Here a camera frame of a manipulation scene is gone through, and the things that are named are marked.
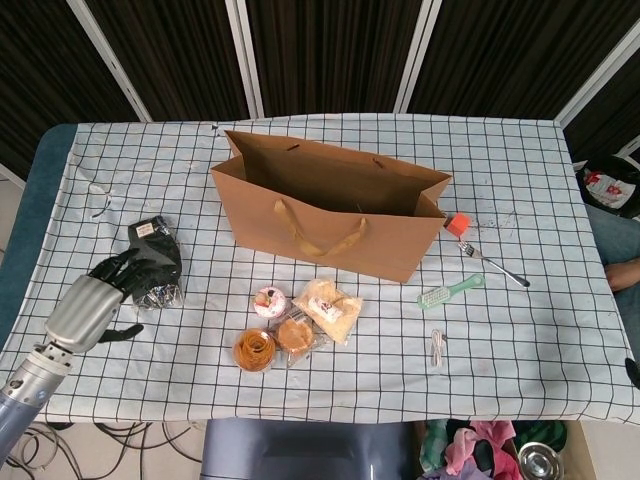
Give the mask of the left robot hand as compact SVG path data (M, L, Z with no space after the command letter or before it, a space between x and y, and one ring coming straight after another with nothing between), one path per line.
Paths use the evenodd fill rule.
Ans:
M109 327L120 306L139 288L148 286L156 262L126 250L80 276L49 315L49 341L72 354L86 353L97 344L127 341L143 331L136 323L124 330Z

